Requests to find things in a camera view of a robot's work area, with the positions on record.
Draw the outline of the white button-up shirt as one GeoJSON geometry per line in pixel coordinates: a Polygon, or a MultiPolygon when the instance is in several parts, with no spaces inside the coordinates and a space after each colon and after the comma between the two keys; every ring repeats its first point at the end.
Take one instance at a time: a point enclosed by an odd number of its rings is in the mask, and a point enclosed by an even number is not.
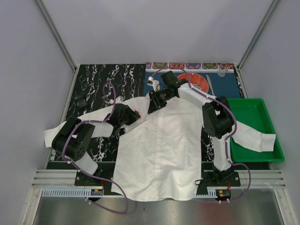
{"type": "Polygon", "coordinates": [[[140,202],[191,200],[201,177],[203,113],[177,97],[152,114],[149,103],[148,97],[124,102],[141,118],[119,137],[112,191],[140,202]]]}

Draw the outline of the black display frame box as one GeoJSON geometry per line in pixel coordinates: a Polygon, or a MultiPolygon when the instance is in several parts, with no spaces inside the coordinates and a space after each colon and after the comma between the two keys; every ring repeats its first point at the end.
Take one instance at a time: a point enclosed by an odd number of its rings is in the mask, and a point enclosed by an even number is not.
{"type": "Polygon", "coordinates": [[[87,107],[87,100],[83,94],[78,94],[74,96],[74,102],[78,110],[84,109],[87,107]]]}

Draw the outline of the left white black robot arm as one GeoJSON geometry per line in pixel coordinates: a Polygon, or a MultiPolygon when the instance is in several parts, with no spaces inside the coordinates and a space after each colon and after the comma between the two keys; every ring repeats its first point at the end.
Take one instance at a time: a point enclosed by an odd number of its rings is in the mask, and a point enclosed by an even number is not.
{"type": "Polygon", "coordinates": [[[101,181],[98,165],[87,153],[92,138],[115,137],[123,126],[129,126],[141,118],[137,110],[117,103],[104,120],[81,120],[70,117],[50,141],[51,147],[74,163],[78,170],[86,172],[85,180],[92,186],[101,181]]]}

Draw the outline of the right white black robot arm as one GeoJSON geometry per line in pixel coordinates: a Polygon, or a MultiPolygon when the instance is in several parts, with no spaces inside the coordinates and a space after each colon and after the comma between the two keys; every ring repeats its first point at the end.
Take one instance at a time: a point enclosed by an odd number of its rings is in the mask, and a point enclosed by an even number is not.
{"type": "Polygon", "coordinates": [[[234,173],[229,158],[230,134],[236,132],[236,119],[229,107],[226,97],[215,97],[195,88],[190,79],[179,80],[173,71],[161,75],[164,88],[159,89],[159,81],[152,76],[147,84],[153,87],[149,92],[150,104],[148,114],[154,113],[167,105],[167,101],[182,98],[202,111],[203,126],[212,138],[214,148],[213,175],[214,183],[223,186],[234,173]]]}

